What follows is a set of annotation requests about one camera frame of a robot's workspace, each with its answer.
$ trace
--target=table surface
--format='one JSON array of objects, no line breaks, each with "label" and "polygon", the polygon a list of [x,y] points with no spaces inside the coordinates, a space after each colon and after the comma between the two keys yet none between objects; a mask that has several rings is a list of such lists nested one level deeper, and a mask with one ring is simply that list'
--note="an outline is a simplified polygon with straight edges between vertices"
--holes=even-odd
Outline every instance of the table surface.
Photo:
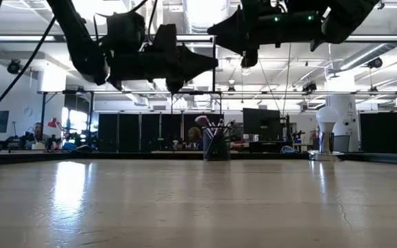
[{"label": "table surface", "polygon": [[397,165],[0,165],[0,247],[397,247]]}]

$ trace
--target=person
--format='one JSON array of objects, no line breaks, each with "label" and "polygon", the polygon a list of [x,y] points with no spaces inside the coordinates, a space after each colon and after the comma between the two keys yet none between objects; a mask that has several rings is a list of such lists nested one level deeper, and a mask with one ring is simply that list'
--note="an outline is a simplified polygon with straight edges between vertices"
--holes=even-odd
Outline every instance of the person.
[{"label": "person", "polygon": [[198,127],[191,127],[187,131],[188,141],[190,143],[196,143],[198,150],[203,150],[203,138],[201,136],[201,131]]},{"label": "person", "polygon": [[36,143],[36,141],[43,141],[44,144],[46,144],[47,139],[49,139],[49,136],[47,134],[42,134],[42,139],[41,139],[41,128],[42,125],[41,123],[35,123],[33,125],[33,133],[31,133],[28,136],[22,136],[20,138],[20,147],[26,148],[26,149],[31,149],[32,145]]},{"label": "person", "polygon": [[49,138],[49,136],[47,135],[47,134],[42,134],[42,139],[41,139],[41,129],[42,129],[42,124],[41,123],[35,123],[34,125],[33,125],[33,135],[34,135],[34,138],[37,140],[37,141],[46,141],[48,138]]}]

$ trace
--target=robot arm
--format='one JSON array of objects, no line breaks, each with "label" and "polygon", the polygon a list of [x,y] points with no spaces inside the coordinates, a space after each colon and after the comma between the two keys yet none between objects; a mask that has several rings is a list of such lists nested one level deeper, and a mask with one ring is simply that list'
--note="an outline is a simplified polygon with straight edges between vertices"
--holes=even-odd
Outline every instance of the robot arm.
[{"label": "robot arm", "polygon": [[[228,19],[207,30],[216,43],[239,55],[242,66],[258,61],[260,45],[311,41],[313,52],[323,42],[339,44],[367,18],[380,0],[284,0],[271,6],[266,0],[242,0]],[[326,18],[326,10],[331,11]]]},{"label": "robot arm", "polygon": [[103,85],[108,77],[104,52],[93,41],[71,0],[47,0],[61,26],[76,70],[91,83]]},{"label": "robot arm", "polygon": [[73,65],[84,79],[97,85],[107,81],[121,90],[125,80],[166,79],[174,94],[184,82],[218,65],[217,59],[177,46],[174,24],[160,25],[153,42],[139,51],[145,40],[145,19],[134,10],[105,17],[108,34],[98,43],[91,39],[71,0],[47,2],[67,39]]}]

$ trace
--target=cable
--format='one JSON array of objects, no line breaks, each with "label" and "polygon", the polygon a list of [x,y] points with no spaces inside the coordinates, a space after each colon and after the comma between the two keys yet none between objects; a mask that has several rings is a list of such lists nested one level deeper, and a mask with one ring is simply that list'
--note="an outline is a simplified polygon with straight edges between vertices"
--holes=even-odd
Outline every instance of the cable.
[{"label": "cable", "polygon": [[281,113],[280,107],[278,106],[278,103],[276,102],[276,99],[275,99],[274,93],[273,93],[273,91],[272,91],[272,88],[270,87],[270,84],[269,84],[269,82],[267,81],[266,73],[265,73],[265,70],[263,69],[263,64],[261,63],[261,59],[259,59],[258,62],[260,62],[261,71],[263,72],[263,76],[265,77],[266,84],[267,84],[267,86],[268,86],[268,88],[269,88],[269,91],[272,93],[272,97],[274,98],[274,102],[275,102],[275,105],[276,105],[276,109]]},{"label": "cable", "polygon": [[19,81],[19,79],[22,77],[22,75],[26,72],[30,64],[33,62],[33,59],[35,58],[36,54],[39,52],[39,49],[41,48],[42,44],[45,41],[45,38],[47,37],[48,33],[51,31],[54,22],[56,21],[56,17],[53,17],[51,20],[50,24],[48,25],[47,29],[45,30],[41,40],[39,41],[38,45],[34,49],[32,56],[28,59],[27,63],[24,65],[20,73],[18,73],[17,77],[13,80],[13,82],[7,87],[7,89],[3,92],[3,94],[0,96],[0,103],[6,97],[8,92],[13,88],[13,86]]},{"label": "cable", "polygon": [[136,7],[134,7],[130,12],[136,12],[139,8],[142,8],[142,6],[147,2],[148,0],[143,0],[140,2]]},{"label": "cable", "polygon": [[283,114],[286,111],[286,96],[287,96],[287,87],[289,86],[289,73],[290,73],[290,54],[292,51],[292,43],[289,43],[289,58],[287,60],[287,78],[286,78],[286,88],[284,91],[284,104],[283,104]]},{"label": "cable", "polygon": [[150,23],[148,24],[148,39],[151,41],[151,43],[154,42],[154,39],[151,37],[151,26],[152,26],[152,20],[154,18],[154,14],[156,13],[157,1],[158,0],[154,1],[154,5],[152,6]]},{"label": "cable", "polygon": [[8,3],[3,3],[3,5],[7,6],[7,7],[11,7],[17,10],[48,10],[48,8],[23,8],[23,7],[16,7],[13,5],[10,5]]},{"label": "cable", "polygon": [[99,31],[97,30],[96,15],[93,16],[94,33],[96,34],[96,43],[99,44]]}]

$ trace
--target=blue object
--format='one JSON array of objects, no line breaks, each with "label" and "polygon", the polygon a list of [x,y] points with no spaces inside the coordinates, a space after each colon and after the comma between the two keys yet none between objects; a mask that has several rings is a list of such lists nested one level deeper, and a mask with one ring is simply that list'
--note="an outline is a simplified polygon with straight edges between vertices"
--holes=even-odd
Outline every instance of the blue object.
[{"label": "blue object", "polygon": [[62,149],[66,149],[69,151],[74,151],[74,150],[76,150],[76,148],[77,148],[77,146],[75,144],[71,144],[70,142],[63,144],[63,147],[62,147]]},{"label": "blue object", "polygon": [[290,147],[289,145],[285,145],[285,146],[283,146],[283,148],[281,148],[281,153],[282,154],[295,154],[295,153],[298,153],[298,151],[296,149],[294,149],[293,147]]}]

